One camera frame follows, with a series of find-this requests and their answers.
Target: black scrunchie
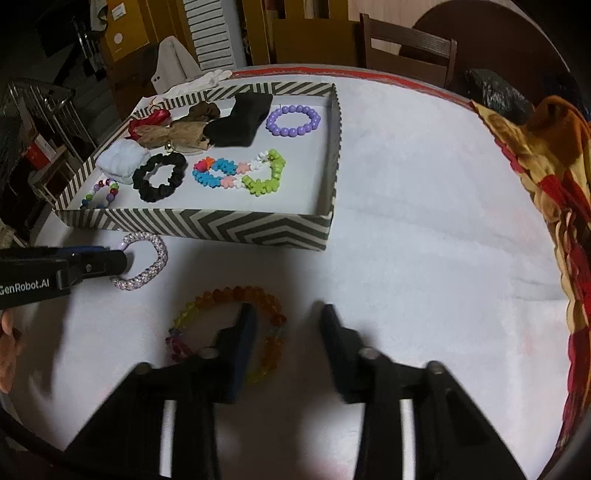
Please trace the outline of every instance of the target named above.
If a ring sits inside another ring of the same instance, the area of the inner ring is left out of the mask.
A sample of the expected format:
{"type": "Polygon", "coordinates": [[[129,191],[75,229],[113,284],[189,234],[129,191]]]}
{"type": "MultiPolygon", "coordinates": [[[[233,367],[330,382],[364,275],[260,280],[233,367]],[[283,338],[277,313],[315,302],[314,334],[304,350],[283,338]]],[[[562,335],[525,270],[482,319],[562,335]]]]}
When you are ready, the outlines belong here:
{"type": "Polygon", "coordinates": [[[134,189],[139,190],[139,197],[145,202],[157,202],[158,200],[170,197],[175,189],[182,184],[187,160],[180,153],[171,153],[169,155],[154,155],[150,157],[146,165],[138,168],[131,179],[134,181],[134,189]],[[145,176],[156,168],[156,165],[174,165],[173,173],[168,179],[168,185],[162,184],[155,188],[150,185],[145,176]]]}

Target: amber crystal bracelet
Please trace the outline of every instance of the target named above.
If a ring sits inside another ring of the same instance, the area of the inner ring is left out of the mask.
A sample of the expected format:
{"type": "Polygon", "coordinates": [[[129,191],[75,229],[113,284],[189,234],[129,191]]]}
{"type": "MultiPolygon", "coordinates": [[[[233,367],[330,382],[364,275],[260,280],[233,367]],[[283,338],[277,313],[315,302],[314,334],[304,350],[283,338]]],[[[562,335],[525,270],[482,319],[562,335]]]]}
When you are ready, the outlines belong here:
{"type": "Polygon", "coordinates": [[[202,296],[195,297],[185,305],[179,315],[173,321],[173,328],[168,333],[166,344],[171,351],[171,359],[180,362],[193,354],[193,351],[183,342],[183,334],[188,326],[197,318],[199,312],[218,304],[231,302],[246,302],[257,307],[260,312],[266,314],[271,321],[271,331],[265,338],[259,368],[249,374],[249,382],[257,383],[277,368],[283,349],[281,339],[281,327],[287,319],[281,313],[281,303],[273,295],[265,293],[260,287],[226,287],[223,290],[215,289],[213,292],[204,292],[202,296]]]}

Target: red table edge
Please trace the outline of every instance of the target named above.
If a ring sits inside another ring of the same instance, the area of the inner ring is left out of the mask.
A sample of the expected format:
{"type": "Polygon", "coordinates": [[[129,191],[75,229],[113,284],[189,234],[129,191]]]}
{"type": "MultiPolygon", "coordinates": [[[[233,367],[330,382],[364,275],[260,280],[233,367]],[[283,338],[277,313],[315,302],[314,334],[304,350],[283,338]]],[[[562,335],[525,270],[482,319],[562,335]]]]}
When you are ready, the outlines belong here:
{"type": "Polygon", "coordinates": [[[328,75],[331,77],[371,80],[373,82],[397,85],[399,87],[409,88],[411,90],[416,90],[431,96],[443,98],[444,100],[472,110],[470,100],[458,95],[457,93],[444,90],[442,88],[436,87],[435,85],[423,83],[419,80],[411,80],[406,77],[401,77],[393,73],[376,72],[374,70],[359,69],[355,67],[294,64],[255,66],[237,70],[232,73],[231,78],[249,78],[268,75],[328,75]]]}

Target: black fabric item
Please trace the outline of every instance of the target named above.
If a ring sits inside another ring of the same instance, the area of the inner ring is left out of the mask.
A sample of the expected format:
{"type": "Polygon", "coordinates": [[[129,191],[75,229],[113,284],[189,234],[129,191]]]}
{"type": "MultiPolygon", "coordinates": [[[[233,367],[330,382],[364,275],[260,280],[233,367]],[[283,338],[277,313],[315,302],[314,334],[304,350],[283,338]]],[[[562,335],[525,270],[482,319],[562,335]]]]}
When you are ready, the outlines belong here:
{"type": "Polygon", "coordinates": [[[138,168],[131,179],[134,181],[134,189],[139,190],[139,197],[145,201],[154,203],[158,200],[170,197],[176,188],[182,184],[187,160],[180,153],[171,153],[170,155],[154,155],[150,157],[146,165],[138,168]],[[162,184],[158,188],[152,187],[145,176],[156,168],[156,165],[174,165],[173,173],[168,178],[168,185],[162,184]]]}
{"type": "Polygon", "coordinates": [[[230,115],[209,122],[203,135],[216,147],[250,147],[256,131],[269,115],[273,95],[270,93],[237,93],[230,115]]]}
{"type": "Polygon", "coordinates": [[[524,125],[534,112],[534,106],[528,99],[491,70],[467,69],[464,72],[464,81],[471,100],[494,110],[517,125],[524,125]]]}

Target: light switch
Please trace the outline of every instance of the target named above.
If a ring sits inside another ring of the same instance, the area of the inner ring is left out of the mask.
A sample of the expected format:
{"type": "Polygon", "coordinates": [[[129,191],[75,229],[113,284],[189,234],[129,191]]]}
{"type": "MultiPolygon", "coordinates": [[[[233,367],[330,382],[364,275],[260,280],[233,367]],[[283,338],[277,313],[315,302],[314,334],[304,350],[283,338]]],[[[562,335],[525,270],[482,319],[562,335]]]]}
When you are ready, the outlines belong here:
{"type": "Polygon", "coordinates": [[[118,20],[123,17],[127,11],[125,10],[125,3],[120,3],[117,5],[113,10],[111,10],[111,14],[113,15],[113,20],[118,20]]]}

